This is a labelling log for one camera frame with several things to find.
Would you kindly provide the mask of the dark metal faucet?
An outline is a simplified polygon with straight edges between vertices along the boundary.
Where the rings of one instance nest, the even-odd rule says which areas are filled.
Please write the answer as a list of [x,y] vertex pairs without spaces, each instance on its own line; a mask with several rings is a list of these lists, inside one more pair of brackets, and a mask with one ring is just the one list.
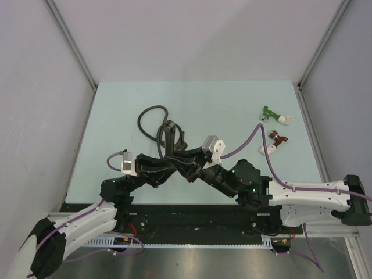
[[[184,151],[187,148],[187,143],[185,142],[185,132],[181,127],[173,122],[172,120],[166,120],[162,126],[162,131],[165,133],[165,155],[173,156],[175,152]],[[179,139],[176,142],[176,130],[179,133]]]

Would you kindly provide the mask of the green tap white elbow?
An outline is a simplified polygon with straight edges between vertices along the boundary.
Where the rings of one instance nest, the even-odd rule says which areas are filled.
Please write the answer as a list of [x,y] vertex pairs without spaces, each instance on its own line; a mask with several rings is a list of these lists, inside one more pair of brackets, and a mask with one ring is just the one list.
[[263,122],[268,121],[269,118],[274,118],[276,121],[280,124],[283,125],[290,125],[293,122],[293,117],[292,116],[284,116],[284,115],[279,115],[272,110],[268,108],[268,106],[263,107],[263,113],[260,115],[259,119]]

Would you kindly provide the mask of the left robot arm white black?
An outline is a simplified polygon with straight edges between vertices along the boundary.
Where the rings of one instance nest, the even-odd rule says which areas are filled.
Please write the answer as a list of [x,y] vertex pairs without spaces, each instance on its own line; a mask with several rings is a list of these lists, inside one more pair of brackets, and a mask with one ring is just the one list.
[[36,223],[23,244],[24,263],[16,278],[47,278],[67,257],[89,240],[104,234],[124,231],[130,222],[131,193],[148,184],[154,188],[165,183],[176,171],[166,159],[140,154],[123,169],[120,177],[102,182],[101,200],[64,219],[43,218]]

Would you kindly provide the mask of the brown tap white elbow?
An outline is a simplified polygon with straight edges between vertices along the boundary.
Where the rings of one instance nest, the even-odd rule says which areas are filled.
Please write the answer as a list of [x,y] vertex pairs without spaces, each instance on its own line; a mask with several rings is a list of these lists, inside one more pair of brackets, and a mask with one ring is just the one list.
[[283,142],[287,142],[288,138],[282,135],[279,135],[279,133],[276,130],[272,130],[269,134],[269,137],[274,141],[273,144],[270,144],[266,146],[266,148],[261,147],[260,153],[262,155],[265,155],[265,150],[267,150],[267,154],[270,156],[272,155],[279,145],[281,145]]

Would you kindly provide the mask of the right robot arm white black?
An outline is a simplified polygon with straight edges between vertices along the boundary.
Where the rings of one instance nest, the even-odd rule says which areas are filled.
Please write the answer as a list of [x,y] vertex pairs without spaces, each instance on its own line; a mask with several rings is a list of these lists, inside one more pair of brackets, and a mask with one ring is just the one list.
[[278,208],[280,212],[268,218],[274,233],[333,219],[347,226],[371,225],[371,212],[358,176],[327,183],[281,181],[276,175],[262,176],[245,159],[227,170],[213,152],[202,148],[166,152],[164,159],[188,182],[200,179],[250,210]]

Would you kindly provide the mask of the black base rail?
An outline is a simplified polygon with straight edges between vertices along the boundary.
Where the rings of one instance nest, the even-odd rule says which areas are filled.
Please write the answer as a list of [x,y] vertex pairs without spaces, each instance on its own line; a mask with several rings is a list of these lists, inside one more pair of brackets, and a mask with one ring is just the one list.
[[145,244],[249,245],[262,236],[288,238],[302,227],[288,228],[280,207],[257,211],[240,205],[127,205],[116,211],[114,231],[134,233]]

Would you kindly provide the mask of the left aluminium frame post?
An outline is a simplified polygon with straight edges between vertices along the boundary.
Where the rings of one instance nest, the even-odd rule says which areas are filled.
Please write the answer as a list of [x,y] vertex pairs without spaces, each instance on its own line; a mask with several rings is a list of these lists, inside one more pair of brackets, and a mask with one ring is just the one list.
[[64,39],[68,49],[70,50],[72,57],[77,63],[77,66],[81,70],[84,78],[91,87],[91,89],[96,92],[98,84],[95,81],[75,39],[73,38],[71,31],[66,24],[57,4],[53,0],[43,0],[45,7],[47,8],[52,20],[54,21],[57,29],[59,30],[62,38]]

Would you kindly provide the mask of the aluminium frame post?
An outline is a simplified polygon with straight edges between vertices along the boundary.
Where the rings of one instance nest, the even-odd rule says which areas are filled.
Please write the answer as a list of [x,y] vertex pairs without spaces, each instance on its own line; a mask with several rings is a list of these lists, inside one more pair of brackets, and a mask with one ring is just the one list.
[[70,50],[72,57],[77,63],[77,66],[81,70],[84,78],[91,87],[91,89],[96,92],[98,84],[95,81],[75,39],[73,38],[71,31],[66,24],[57,4],[53,0],[43,0],[45,7],[47,8],[52,20],[54,21],[57,29],[59,30],[62,38],[64,39],[68,49]]
[[312,55],[309,63],[307,64],[305,71],[303,72],[299,81],[297,82],[297,86],[300,90],[302,90],[302,88],[305,86],[311,73],[316,67],[317,62],[319,61],[322,54],[328,47],[329,43],[331,42],[332,37],[334,36],[336,30],[338,29],[339,25],[343,21],[344,17],[346,16],[349,8],[352,6],[353,3],[354,3],[353,0],[341,1],[328,27],[326,28],[325,33],[323,34],[314,54]]

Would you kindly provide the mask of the right aluminium frame post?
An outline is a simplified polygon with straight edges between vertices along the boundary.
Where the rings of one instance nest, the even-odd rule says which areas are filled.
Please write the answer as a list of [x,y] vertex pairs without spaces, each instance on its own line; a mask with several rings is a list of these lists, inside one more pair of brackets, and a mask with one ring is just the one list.
[[309,63],[307,64],[305,71],[303,72],[299,81],[297,82],[297,86],[300,90],[302,90],[302,88],[305,86],[311,73],[316,67],[317,62],[319,61],[322,54],[328,47],[329,43],[331,42],[332,37],[334,36],[336,30],[338,29],[339,25],[343,21],[344,17],[346,16],[349,8],[352,6],[353,3],[354,3],[353,0],[341,1],[328,27],[326,28],[325,33],[323,34],[314,54],[312,55]]

